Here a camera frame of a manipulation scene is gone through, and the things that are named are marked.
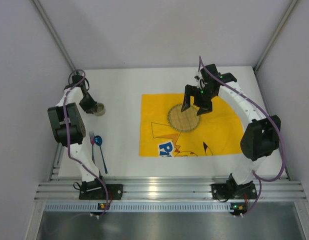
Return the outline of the small grey ceramic cup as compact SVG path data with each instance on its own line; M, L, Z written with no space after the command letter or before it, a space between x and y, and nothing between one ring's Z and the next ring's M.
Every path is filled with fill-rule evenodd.
M106 112L105 105L101 102L98 102L92 110L93 114L97 117L103 116Z

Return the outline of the round woven bamboo plate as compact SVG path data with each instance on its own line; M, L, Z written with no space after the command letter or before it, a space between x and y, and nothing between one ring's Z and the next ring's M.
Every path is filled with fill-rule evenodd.
M191 105L190 108L181 112L182 104L174 105L167 113L167 122L170 127L181 133L192 132L201 123L201 117L197 115L198 110Z

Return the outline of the pink metal fork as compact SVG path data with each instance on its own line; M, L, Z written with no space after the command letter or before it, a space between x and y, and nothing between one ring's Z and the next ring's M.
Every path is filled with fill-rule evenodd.
M91 144L91 159L92 162L95 163L95 155L94 155L94 145L95 145L95 134L93 131L89 132L90 144Z

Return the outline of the yellow Pikachu cloth placemat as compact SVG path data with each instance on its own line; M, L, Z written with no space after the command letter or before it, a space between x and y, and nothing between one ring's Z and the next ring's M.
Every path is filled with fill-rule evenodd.
M202 157L240 154L243 127L239 117L220 97L213 111L200 115L198 128L179 132L168 124L168 111L183 103L183 94L144 94L141 98L141 157Z

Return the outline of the blue metal spoon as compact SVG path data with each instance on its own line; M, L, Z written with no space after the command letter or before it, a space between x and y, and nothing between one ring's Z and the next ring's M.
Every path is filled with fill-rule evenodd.
M104 154L103 154L103 150L102 150L103 139L102 139L102 137L100 135L96 135L94 137L94 142L99 147L100 154L101 154L101 159L102 159L102 163L103 163L103 167L104 167L104 172L105 172L105 174L108 174L108 169L107 169L107 165L106 165Z

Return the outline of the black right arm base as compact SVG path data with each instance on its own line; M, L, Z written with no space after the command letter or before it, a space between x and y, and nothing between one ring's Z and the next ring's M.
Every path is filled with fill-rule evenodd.
M244 200L257 198L255 184L251 181L246 184L237 185L235 182L214 183L211 185L212 198L219 201Z

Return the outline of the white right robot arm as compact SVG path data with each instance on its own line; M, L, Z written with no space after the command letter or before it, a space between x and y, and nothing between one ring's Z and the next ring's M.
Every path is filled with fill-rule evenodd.
M281 120L277 115L268 115L243 92L232 73L220 73L215 64L200 64L195 79L196 86L185 86L182 112L194 104L198 107L198 116L211 113L212 100L219 97L241 121L244 129L240 140L243 157L227 180L229 190L238 192L252 184L263 160L279 148L282 142Z

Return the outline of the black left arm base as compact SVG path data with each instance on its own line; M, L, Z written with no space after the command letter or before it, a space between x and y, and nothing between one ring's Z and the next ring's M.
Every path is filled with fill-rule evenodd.
M109 200L121 200L123 196L123 184L106 184ZM106 190L101 184L81 185L79 190L80 200L106 200Z

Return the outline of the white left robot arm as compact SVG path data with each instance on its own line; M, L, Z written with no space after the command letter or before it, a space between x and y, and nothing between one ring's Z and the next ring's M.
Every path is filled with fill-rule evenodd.
M96 114L98 110L98 102L90 95L89 89L85 71L76 69L70 73L60 101L47 110L54 139L66 147L68 158L79 168L79 190L83 193L105 187L94 157L84 144L87 132L80 110L90 115Z

